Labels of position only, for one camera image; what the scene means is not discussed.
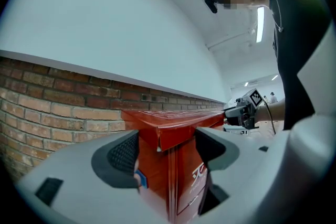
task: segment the white wall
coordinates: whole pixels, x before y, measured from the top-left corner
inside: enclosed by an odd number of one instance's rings
[[[275,79],[275,82],[263,83],[263,84],[259,84],[256,86],[246,86],[246,87],[239,87],[239,88],[231,89],[232,98],[227,103],[225,108],[230,108],[232,106],[235,106],[235,101],[237,98],[242,97],[245,93],[247,93],[249,90],[254,89],[254,88],[257,88],[261,96],[266,95],[268,100],[270,100],[271,92],[274,92],[274,95],[276,96],[278,101],[285,98],[285,93],[283,91],[284,85],[282,84],[281,78],[277,77]]]
[[[169,0],[10,0],[1,55],[227,102],[213,55]]]

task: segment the ceiling light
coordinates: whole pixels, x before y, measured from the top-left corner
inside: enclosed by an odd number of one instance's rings
[[[258,28],[257,28],[257,40],[256,43],[261,42],[264,31],[264,7],[258,8]]]

